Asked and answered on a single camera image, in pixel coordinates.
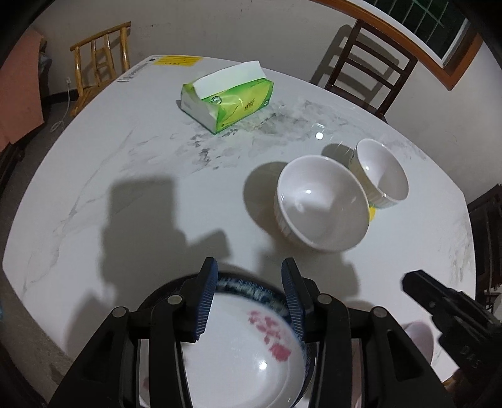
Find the window with wooden frame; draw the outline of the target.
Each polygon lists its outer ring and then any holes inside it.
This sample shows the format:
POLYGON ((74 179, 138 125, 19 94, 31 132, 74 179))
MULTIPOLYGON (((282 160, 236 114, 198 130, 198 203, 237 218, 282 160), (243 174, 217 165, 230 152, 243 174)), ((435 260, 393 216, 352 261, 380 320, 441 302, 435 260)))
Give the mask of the window with wooden frame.
POLYGON ((451 1, 321 1, 381 30, 415 55, 451 91, 483 44, 482 36, 451 1))

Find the white bowl with lettering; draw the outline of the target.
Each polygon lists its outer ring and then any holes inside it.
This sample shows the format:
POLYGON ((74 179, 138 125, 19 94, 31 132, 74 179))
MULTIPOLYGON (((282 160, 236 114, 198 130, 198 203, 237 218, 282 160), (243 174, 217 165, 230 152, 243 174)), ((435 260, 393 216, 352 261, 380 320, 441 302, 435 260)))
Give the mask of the white bowl with lettering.
POLYGON ((326 156, 301 156, 282 169, 274 216, 286 239, 326 253, 357 246, 369 226, 362 185, 346 167, 326 156))

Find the bamboo chair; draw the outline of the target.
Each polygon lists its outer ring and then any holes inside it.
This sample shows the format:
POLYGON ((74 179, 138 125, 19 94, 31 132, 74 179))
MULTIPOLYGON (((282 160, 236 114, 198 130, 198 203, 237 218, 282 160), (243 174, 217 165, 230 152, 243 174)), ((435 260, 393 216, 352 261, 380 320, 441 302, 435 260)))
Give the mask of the bamboo chair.
POLYGON ((74 75, 77 86, 77 101, 72 108, 72 117, 77 116, 98 94, 119 77, 112 56, 111 35, 117 34, 122 73, 129 70, 128 31, 131 26, 132 22, 127 21, 99 31, 70 46, 74 57, 74 75), (82 63, 82 48, 87 46, 90 50, 90 69, 94 77, 94 84, 89 86, 84 85, 82 63))

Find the yellow label on table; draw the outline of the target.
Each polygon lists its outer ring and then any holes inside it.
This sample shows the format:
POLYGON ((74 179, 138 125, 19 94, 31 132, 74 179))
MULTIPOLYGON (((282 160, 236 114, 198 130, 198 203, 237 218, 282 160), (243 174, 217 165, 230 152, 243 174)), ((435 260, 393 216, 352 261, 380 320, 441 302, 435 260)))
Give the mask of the yellow label on table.
POLYGON ((202 57, 192 55, 164 55, 155 60, 154 64, 157 66, 184 66, 191 67, 196 65, 202 57))

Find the pink cloth on chair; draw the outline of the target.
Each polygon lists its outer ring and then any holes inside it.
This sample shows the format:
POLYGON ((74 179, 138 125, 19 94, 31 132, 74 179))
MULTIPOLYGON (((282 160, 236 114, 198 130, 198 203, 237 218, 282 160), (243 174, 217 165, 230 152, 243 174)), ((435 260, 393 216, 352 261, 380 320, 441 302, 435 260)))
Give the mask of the pink cloth on chair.
POLYGON ((38 63, 43 36, 28 29, 1 68, 0 148, 14 144, 42 125, 38 63))

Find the yellow warning sticker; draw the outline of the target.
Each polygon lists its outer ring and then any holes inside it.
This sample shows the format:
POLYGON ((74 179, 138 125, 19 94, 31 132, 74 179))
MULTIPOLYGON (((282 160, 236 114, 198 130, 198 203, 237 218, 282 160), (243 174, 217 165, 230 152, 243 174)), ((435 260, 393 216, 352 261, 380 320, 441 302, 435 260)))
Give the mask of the yellow warning sticker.
POLYGON ((376 208, 375 208, 375 207, 370 206, 370 207, 368 208, 368 213, 369 213, 369 221, 373 221, 373 220, 374 220, 374 217, 375 217, 375 214, 376 214, 376 208))

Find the dark wooden chair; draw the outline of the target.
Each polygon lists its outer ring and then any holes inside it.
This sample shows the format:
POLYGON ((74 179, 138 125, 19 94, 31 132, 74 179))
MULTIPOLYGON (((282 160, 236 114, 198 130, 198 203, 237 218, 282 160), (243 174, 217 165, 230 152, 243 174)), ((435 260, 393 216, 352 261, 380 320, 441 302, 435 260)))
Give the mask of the dark wooden chair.
POLYGON ((418 59, 397 41, 383 33, 382 30, 368 24, 363 19, 357 19, 324 88, 332 94, 337 94, 339 97, 349 100, 354 105, 386 122, 386 113, 409 80, 417 63, 418 59), (369 36, 365 36, 363 34, 364 31, 375 36, 380 42, 384 42, 387 46, 397 51, 398 54, 405 57, 407 60, 406 65, 403 67, 399 66, 399 61, 393 60, 391 54, 377 42, 374 42, 369 36), (356 56, 354 49, 363 51, 378 61, 381 65, 385 66, 385 71, 378 71, 362 57, 356 56), (350 66, 360 71, 365 76, 372 78, 376 82, 376 85, 387 89, 387 94, 378 106, 373 106, 365 98, 359 97, 337 85, 345 66, 350 66))

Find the white plate pink flowers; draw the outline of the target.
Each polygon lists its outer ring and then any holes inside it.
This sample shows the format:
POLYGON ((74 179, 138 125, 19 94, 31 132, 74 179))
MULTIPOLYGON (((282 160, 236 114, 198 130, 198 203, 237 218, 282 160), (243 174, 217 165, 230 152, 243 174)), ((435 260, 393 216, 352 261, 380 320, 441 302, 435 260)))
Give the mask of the white plate pink flowers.
POLYGON ((306 363, 294 331, 263 303, 214 295, 205 332, 182 345, 194 407, 291 407, 306 363))

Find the green tissue pack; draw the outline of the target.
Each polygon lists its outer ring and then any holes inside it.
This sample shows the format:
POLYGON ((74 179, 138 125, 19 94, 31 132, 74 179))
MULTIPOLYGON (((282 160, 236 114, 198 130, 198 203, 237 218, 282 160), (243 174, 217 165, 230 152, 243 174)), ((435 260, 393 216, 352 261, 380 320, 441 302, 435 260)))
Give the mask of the green tissue pack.
POLYGON ((268 106, 273 89, 260 63, 248 61, 184 84, 179 106, 216 134, 268 106))

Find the large blue floral plate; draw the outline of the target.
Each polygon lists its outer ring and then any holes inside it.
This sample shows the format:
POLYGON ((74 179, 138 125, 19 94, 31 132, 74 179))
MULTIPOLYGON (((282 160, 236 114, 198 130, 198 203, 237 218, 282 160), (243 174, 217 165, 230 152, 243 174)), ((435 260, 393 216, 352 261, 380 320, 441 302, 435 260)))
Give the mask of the large blue floral plate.
POLYGON ((312 380, 317 347, 294 332, 287 300, 278 288, 251 275, 220 272, 209 327, 232 352, 234 380, 248 393, 239 407, 294 407, 312 380))

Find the white bowl blue dolphin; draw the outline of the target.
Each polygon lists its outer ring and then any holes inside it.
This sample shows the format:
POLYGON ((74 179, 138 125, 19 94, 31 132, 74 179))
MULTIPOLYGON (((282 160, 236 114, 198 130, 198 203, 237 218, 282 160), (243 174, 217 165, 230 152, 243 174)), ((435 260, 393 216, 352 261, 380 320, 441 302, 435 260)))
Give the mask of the white bowl blue dolphin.
POLYGON ((409 180, 403 167, 391 151, 376 140, 360 140, 348 168, 362 185, 372 207, 393 207, 409 195, 409 180))

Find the pink large bowl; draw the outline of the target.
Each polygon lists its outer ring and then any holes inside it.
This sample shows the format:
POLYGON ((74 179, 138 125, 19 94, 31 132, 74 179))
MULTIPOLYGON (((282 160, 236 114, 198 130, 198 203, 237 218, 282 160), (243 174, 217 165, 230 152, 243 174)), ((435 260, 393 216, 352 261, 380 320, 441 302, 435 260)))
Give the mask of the pink large bowl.
POLYGON ((434 337, 430 326, 417 320, 403 325, 403 330, 430 364, 434 354, 434 337))

